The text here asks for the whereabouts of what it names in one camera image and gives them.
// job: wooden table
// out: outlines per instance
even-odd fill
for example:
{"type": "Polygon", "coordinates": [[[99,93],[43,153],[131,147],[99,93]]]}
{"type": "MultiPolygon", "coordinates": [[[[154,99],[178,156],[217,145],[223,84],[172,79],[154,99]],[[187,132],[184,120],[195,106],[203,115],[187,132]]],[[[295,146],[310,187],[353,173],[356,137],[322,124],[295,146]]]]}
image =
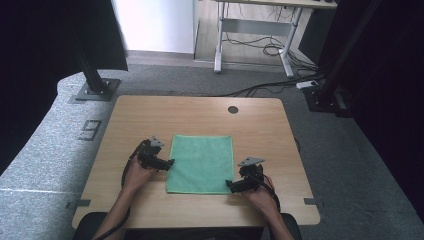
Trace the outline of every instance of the wooden table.
{"type": "MultiPolygon", "coordinates": [[[[72,225],[94,211],[108,212],[121,189],[126,161],[135,147],[155,135],[165,143],[158,157],[169,158],[174,134],[230,135],[236,166],[247,156],[265,159],[283,212],[299,224],[317,224],[313,198],[284,107],[279,99],[121,96],[113,110],[72,225]],[[228,111],[230,106],[238,113],[228,111]]],[[[159,172],[135,197],[127,228],[263,226],[259,213],[240,195],[167,194],[159,172]]]]}

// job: black cable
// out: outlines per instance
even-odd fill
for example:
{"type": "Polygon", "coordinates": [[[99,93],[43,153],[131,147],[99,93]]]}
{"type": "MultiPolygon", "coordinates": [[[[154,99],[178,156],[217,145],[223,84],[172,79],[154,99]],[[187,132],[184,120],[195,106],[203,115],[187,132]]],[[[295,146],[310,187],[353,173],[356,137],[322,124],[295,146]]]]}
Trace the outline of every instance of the black cable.
{"type": "Polygon", "coordinates": [[[275,6],[272,7],[272,12],[268,15],[265,21],[268,21],[269,17],[275,12],[275,6]]]}
{"type": "Polygon", "coordinates": [[[296,8],[293,8],[293,11],[292,11],[292,17],[290,18],[290,22],[293,22],[293,17],[294,17],[294,12],[296,11],[296,8]]]}
{"type": "MultiPolygon", "coordinates": [[[[227,12],[226,12],[226,17],[228,17],[229,7],[230,7],[230,6],[229,6],[229,3],[227,3],[227,12]]],[[[279,21],[279,19],[280,19],[280,17],[281,17],[282,9],[283,9],[283,7],[281,7],[281,8],[280,8],[280,13],[278,14],[277,21],[279,21]]],[[[241,5],[240,5],[240,4],[239,4],[239,11],[240,11],[240,14],[242,15],[242,17],[244,18],[243,13],[241,12],[241,5]]],[[[295,9],[293,8],[292,13],[290,14],[290,15],[291,15],[291,17],[292,17],[292,19],[291,19],[290,21],[292,21],[292,20],[293,20],[294,12],[295,12],[295,9]]],[[[224,42],[225,42],[225,41],[228,41],[228,42],[229,42],[229,43],[231,43],[231,44],[240,44],[240,45],[245,45],[245,46],[254,47],[254,48],[263,48],[263,53],[264,53],[265,55],[268,55],[268,56],[279,56],[279,55],[281,55],[281,54],[282,54],[282,53],[280,53],[280,52],[279,52],[279,50],[284,48],[284,45],[283,45],[283,44],[282,44],[282,43],[281,43],[278,39],[274,38],[273,36],[270,36],[270,37],[263,37],[263,38],[260,38],[260,39],[257,39],[257,40],[253,40],[253,41],[248,41],[248,42],[241,42],[241,41],[238,41],[238,40],[231,39],[231,38],[228,36],[228,32],[226,32],[225,34],[226,34],[226,36],[227,36],[227,39],[226,39],[226,40],[223,40],[224,42]],[[256,46],[256,45],[252,45],[252,44],[250,44],[250,43],[259,42],[259,41],[264,40],[264,39],[270,39],[270,43],[269,43],[269,44],[267,44],[267,45],[265,45],[265,46],[256,46]],[[270,53],[270,52],[268,52],[268,49],[276,49],[276,50],[277,50],[277,53],[270,53]]],[[[295,66],[298,66],[298,67],[305,67],[305,68],[308,68],[308,69],[310,69],[310,70],[312,70],[312,71],[316,71],[316,70],[318,69],[318,68],[316,67],[316,65],[315,65],[315,64],[311,64],[311,63],[308,63],[308,62],[305,62],[305,61],[303,61],[303,60],[298,59],[298,58],[296,57],[296,55],[295,55],[295,54],[294,54],[291,50],[289,50],[288,55],[289,55],[290,59],[292,60],[292,62],[293,62],[293,64],[294,64],[295,66]]]]}
{"type": "Polygon", "coordinates": [[[269,88],[267,88],[267,87],[258,87],[258,88],[255,88],[255,90],[251,93],[251,95],[250,96],[248,96],[247,94],[246,94],[246,97],[253,97],[253,96],[255,96],[255,94],[256,94],[256,92],[258,91],[258,90],[267,90],[268,92],[270,92],[270,93],[272,93],[272,94],[277,94],[277,93],[282,93],[283,92],[283,90],[285,89],[285,88],[288,88],[288,87],[285,87],[285,86],[283,86],[283,87],[281,87],[281,89],[280,90],[278,90],[278,91],[272,91],[271,89],[269,89],[269,88]]]}
{"type": "Polygon", "coordinates": [[[312,75],[303,76],[303,77],[293,79],[293,80],[289,80],[289,81],[282,81],[282,82],[275,82],[275,83],[262,83],[262,84],[254,85],[252,87],[248,87],[248,88],[236,91],[236,92],[221,94],[221,95],[213,95],[213,96],[210,96],[210,97],[229,97],[229,96],[233,96],[233,95],[234,95],[233,97],[237,97],[238,95],[242,94],[243,92],[249,91],[248,94],[250,94],[256,88],[263,88],[263,87],[274,87],[274,86],[291,87],[291,86],[295,86],[296,83],[298,83],[301,80],[308,80],[311,77],[315,78],[317,76],[319,76],[319,75],[312,74],[312,75]]]}
{"type": "Polygon", "coordinates": [[[119,222],[115,227],[111,228],[109,231],[103,233],[101,236],[97,237],[95,240],[103,240],[112,235],[114,232],[116,232],[118,229],[120,229],[125,222],[130,217],[130,208],[128,208],[127,213],[125,214],[125,217],[119,222]]]}
{"type": "Polygon", "coordinates": [[[276,87],[276,86],[261,86],[261,87],[256,87],[256,88],[253,88],[253,89],[250,89],[248,92],[247,92],[247,94],[246,94],[246,97],[249,97],[249,95],[250,95],[250,97],[253,97],[255,94],[256,94],[256,92],[257,92],[257,90],[258,89],[267,89],[268,91],[270,91],[271,93],[274,93],[274,92],[272,92],[271,90],[269,90],[268,88],[266,88],[266,87],[276,87]]]}
{"type": "Polygon", "coordinates": [[[240,10],[240,15],[243,17],[243,19],[246,19],[243,15],[243,13],[241,12],[241,3],[239,3],[239,10],[240,10]]]}
{"type": "Polygon", "coordinates": [[[280,13],[278,14],[278,17],[277,17],[277,14],[275,14],[275,17],[276,17],[276,22],[278,22],[278,21],[280,21],[280,17],[281,17],[281,12],[283,11],[283,7],[280,7],[280,13]]]}
{"type": "MultiPolygon", "coordinates": [[[[270,186],[268,186],[268,184],[266,184],[263,181],[255,178],[253,175],[251,175],[249,173],[247,173],[246,175],[249,176],[250,178],[252,178],[253,180],[255,180],[255,182],[259,183],[266,190],[268,190],[269,194],[271,194],[271,197],[274,199],[275,204],[277,205],[278,212],[281,212],[280,199],[278,198],[277,194],[275,194],[274,187],[271,188],[270,186]]],[[[268,180],[268,182],[270,182],[269,181],[269,178],[265,174],[263,174],[263,176],[266,177],[266,179],[268,180]]]]}
{"type": "Polygon", "coordinates": [[[228,9],[230,9],[230,3],[227,3],[227,15],[225,16],[226,18],[228,18],[228,9]]]}

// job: white wall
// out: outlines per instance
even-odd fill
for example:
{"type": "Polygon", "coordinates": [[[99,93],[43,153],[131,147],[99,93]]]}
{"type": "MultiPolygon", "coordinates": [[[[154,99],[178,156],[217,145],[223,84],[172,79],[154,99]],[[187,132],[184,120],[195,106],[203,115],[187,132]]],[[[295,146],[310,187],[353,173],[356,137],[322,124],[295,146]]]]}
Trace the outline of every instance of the white wall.
{"type": "Polygon", "coordinates": [[[126,50],[194,53],[197,0],[112,0],[126,50]]]}

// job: black panel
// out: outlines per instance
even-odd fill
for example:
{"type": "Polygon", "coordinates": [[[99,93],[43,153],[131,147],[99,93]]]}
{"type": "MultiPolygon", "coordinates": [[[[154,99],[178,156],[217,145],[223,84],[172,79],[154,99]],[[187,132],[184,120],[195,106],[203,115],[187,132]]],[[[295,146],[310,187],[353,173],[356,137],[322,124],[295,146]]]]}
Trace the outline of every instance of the black panel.
{"type": "Polygon", "coordinates": [[[57,82],[81,72],[70,23],[98,69],[127,70],[110,1],[20,0],[0,8],[1,172],[50,109],[57,82]]]}
{"type": "Polygon", "coordinates": [[[320,62],[321,52],[336,10],[314,9],[299,43],[299,50],[313,63],[320,62]]]}
{"type": "MultiPolygon", "coordinates": [[[[343,14],[341,9],[336,15],[343,14]]],[[[342,54],[335,55],[337,68],[331,69],[323,88],[329,90],[327,97],[334,94],[334,86],[349,90],[351,114],[422,220],[423,11],[424,3],[413,0],[374,1],[367,5],[354,27],[357,35],[352,36],[358,37],[348,38],[347,45],[340,49],[342,54]]],[[[337,28],[343,38],[347,36],[342,28],[337,28]]],[[[335,43],[327,40],[325,46],[335,43]]],[[[324,53],[334,55],[334,49],[324,49],[327,50],[321,59],[324,53]]]]}

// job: green towel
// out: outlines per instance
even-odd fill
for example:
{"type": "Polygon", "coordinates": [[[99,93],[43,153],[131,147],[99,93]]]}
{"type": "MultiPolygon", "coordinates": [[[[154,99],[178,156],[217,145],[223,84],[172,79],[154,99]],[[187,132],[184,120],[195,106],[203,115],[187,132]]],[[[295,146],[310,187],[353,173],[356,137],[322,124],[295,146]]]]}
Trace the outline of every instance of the green towel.
{"type": "Polygon", "coordinates": [[[172,140],[166,192],[230,194],[225,180],[234,180],[230,136],[182,136],[172,140]]]}

